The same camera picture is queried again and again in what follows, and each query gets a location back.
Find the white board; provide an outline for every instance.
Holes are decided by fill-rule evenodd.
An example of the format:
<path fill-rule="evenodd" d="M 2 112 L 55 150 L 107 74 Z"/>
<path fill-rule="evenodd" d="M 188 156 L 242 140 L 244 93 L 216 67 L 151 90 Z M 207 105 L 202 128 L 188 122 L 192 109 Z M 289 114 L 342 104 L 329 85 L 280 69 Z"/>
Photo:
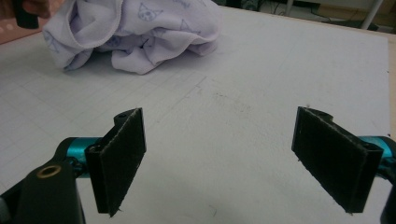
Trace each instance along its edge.
<path fill-rule="evenodd" d="M 123 212 L 98 215 L 78 180 L 88 223 L 379 223 L 387 181 L 351 216 L 290 148 L 299 105 L 356 135 L 389 133 L 387 39 L 223 11 L 215 52 L 145 76 L 113 69 L 109 54 L 64 73 L 40 35 L 0 46 L 0 190 L 66 137 L 103 136 L 113 116 L 143 107 L 148 152 Z"/>

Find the brass screw hole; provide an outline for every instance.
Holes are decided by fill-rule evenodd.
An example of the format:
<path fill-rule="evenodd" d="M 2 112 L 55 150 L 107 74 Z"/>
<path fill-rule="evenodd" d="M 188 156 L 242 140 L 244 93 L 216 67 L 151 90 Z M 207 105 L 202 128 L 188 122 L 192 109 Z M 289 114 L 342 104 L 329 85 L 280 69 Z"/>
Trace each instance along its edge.
<path fill-rule="evenodd" d="M 59 172 L 61 172 L 61 170 L 62 170 L 62 167 L 59 165 L 47 166 L 47 167 L 44 167 L 43 169 L 41 169 L 40 171 L 38 171 L 37 177 L 40 179 L 48 178 L 48 177 L 58 174 Z"/>

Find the black rubber pad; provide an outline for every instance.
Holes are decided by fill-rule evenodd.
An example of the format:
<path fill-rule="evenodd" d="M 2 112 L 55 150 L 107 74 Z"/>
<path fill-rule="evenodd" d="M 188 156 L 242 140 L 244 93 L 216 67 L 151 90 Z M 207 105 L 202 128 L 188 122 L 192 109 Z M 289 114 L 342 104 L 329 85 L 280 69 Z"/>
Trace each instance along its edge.
<path fill-rule="evenodd" d="M 366 204 L 383 150 L 332 122 L 332 116 L 299 107 L 291 148 L 305 168 L 348 213 Z"/>
<path fill-rule="evenodd" d="M 142 109 L 114 120 L 115 126 L 85 153 L 98 212 L 111 217 L 119 211 L 146 152 Z"/>

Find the lavender cloth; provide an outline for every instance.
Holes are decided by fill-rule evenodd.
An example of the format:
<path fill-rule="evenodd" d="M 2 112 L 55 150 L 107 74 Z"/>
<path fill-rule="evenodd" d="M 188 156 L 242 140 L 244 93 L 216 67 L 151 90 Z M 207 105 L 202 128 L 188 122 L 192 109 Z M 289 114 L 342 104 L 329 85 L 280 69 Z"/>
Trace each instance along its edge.
<path fill-rule="evenodd" d="M 93 50 L 111 50 L 115 68 L 145 74 L 186 49 L 213 51 L 220 24 L 211 0 L 68 0 L 43 35 L 58 67 L 77 69 Z"/>

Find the crumpled cloth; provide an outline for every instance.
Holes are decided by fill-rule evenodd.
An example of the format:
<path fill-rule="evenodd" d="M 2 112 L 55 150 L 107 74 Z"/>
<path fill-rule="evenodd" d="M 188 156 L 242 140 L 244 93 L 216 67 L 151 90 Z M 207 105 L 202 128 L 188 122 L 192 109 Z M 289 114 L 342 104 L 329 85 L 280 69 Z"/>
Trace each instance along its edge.
<path fill-rule="evenodd" d="M 81 67 L 94 50 L 111 50 L 114 68 L 145 74 L 186 49 L 210 53 L 220 26 L 210 0 L 67 0 L 43 35 L 65 70 Z"/>

